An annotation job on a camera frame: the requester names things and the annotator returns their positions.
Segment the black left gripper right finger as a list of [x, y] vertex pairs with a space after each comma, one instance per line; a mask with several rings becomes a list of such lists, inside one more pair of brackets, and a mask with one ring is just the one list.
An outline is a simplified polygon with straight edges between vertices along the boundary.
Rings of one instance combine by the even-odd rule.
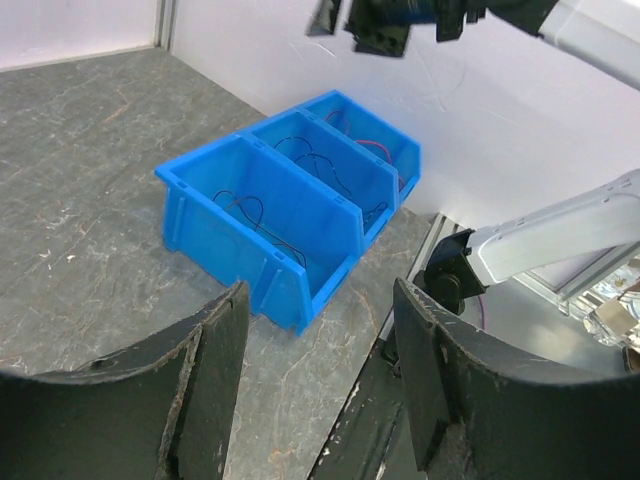
[[639, 378], [530, 354], [397, 279], [393, 310], [416, 467], [431, 479], [635, 479]]

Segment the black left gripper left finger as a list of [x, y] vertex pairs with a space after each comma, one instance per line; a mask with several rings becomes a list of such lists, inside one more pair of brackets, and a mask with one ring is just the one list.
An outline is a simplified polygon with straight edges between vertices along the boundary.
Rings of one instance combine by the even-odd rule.
[[247, 343], [238, 282], [73, 371], [1, 374], [5, 479], [220, 479]]

